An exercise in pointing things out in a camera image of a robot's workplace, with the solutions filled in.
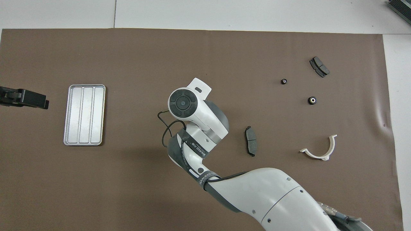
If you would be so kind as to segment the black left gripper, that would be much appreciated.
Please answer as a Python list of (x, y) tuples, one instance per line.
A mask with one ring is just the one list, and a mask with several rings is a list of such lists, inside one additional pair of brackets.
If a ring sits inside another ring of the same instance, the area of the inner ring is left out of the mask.
[(41, 109), (48, 109), (49, 101), (47, 96), (29, 90), (17, 90), (13, 88), (0, 87), (0, 105), (7, 107), (19, 107), (15, 104), (19, 97), (19, 105), (27, 107), (35, 107)]

